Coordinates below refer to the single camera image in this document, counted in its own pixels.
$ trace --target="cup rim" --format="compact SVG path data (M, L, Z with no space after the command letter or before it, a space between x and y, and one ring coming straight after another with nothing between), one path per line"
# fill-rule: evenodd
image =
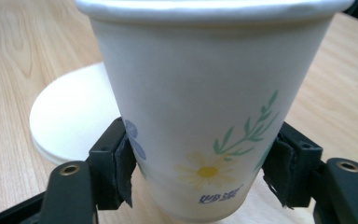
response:
M354 0L76 0L93 19L141 23L255 23L321 18Z

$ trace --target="paper cup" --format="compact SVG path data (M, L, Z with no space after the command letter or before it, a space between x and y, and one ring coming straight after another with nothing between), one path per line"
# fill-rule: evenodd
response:
M238 209L350 0L76 1L149 192L188 221Z

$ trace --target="yellow flower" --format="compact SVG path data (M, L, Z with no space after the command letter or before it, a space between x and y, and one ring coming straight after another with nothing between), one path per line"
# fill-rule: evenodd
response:
M223 184L235 180L228 175L233 171L230 167L235 162L225 161L225 157L220 156L209 161L202 153L194 152L187 155L191 166L176 165L175 171L180 174L178 178L191 184L193 189L202 189L205 184L220 188Z

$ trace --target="wood grain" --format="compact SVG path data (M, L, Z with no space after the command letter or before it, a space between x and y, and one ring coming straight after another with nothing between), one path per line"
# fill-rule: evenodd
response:
M29 113L57 77L102 60L72 0L0 0L0 211L46 189L55 167L32 143ZM324 160L358 161L358 21L335 16L286 119L324 147ZM133 201L102 223L182 223L152 202L136 170ZM260 174L245 204L216 223L313 223L312 208L282 209Z

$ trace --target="table surface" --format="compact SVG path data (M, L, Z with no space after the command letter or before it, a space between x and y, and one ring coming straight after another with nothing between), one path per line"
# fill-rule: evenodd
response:
M55 167L30 136L38 94L101 60L73 0L0 0L0 211L44 191ZM324 161L358 161L358 20L335 16L286 121L324 148ZM152 203L138 170L132 183L133 208L100 212L102 223L182 223ZM312 206L281 208L259 174L239 211L216 223L313 223Z

